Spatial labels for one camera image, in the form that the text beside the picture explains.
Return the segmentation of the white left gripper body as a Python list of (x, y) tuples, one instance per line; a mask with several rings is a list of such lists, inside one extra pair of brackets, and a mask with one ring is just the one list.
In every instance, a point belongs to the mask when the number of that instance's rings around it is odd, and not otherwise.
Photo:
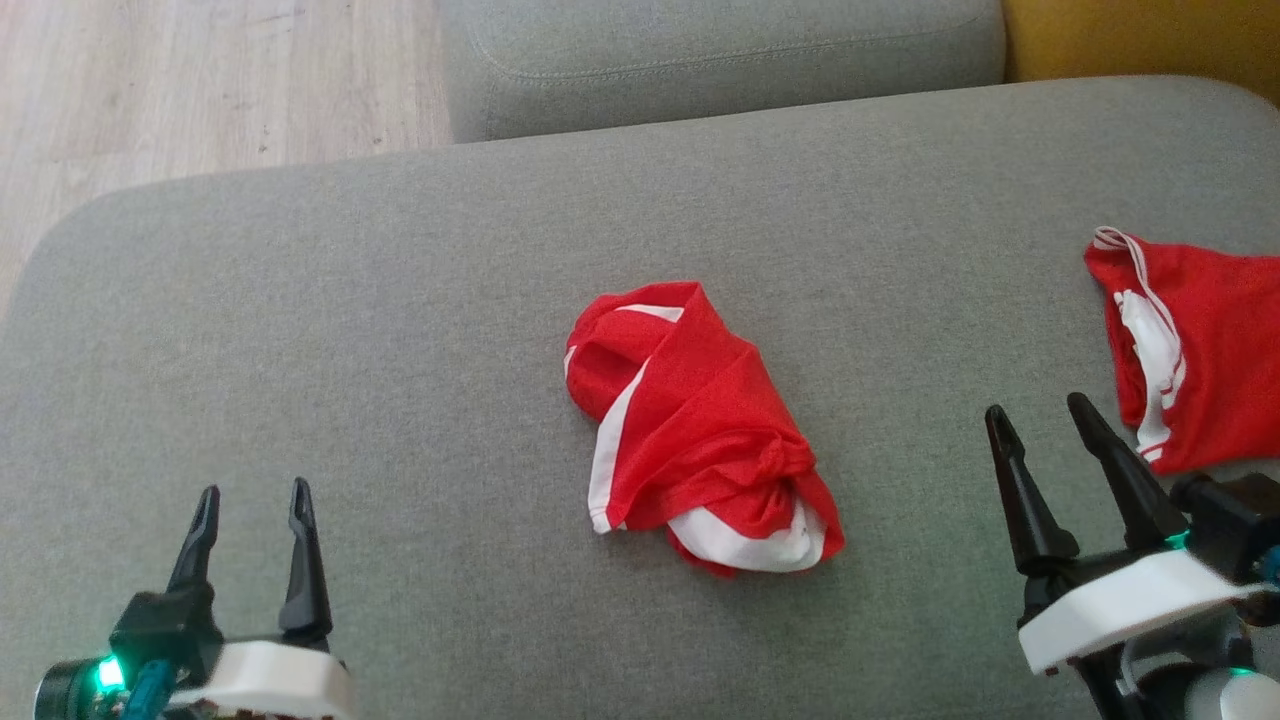
[(172, 696), (172, 711), (188, 708), (210, 717), (357, 717), (355, 679), (337, 657), (273, 641), (225, 644), (204, 685)]

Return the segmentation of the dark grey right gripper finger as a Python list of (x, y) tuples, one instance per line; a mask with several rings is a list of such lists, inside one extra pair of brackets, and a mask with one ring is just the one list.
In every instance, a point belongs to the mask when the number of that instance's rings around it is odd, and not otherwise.
[(1103, 470), (1124, 525), (1125, 546), (1134, 552), (1165, 550), (1189, 530), (1146, 461), (1120, 438), (1092, 401), (1068, 396), (1068, 410), (1085, 450)]
[(1079, 544), (1046, 503), (1004, 407), (988, 406), (984, 421), (1015, 569), (1023, 577), (1042, 577), (1056, 564), (1074, 560)]

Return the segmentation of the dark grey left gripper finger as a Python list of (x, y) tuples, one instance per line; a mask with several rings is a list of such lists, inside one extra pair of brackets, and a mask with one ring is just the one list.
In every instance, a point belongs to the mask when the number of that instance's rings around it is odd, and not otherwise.
[(333, 630), (332, 607), (317, 537), (314, 497), (297, 477), (291, 493), (289, 529), (294, 537), (285, 598), (278, 628), (285, 643), (326, 643)]
[(209, 582), (209, 564), (218, 542), (220, 501), (221, 492), (218, 486), (207, 486), (201, 492), (169, 577), (166, 593), (212, 589)]

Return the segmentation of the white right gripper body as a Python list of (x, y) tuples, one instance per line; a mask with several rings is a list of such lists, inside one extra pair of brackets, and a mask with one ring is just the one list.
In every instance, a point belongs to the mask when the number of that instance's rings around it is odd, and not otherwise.
[(1251, 584), (1230, 582), (1187, 550), (1170, 550), (1069, 591), (1025, 623), (1018, 638), (1030, 671), (1044, 675), (1251, 596)]

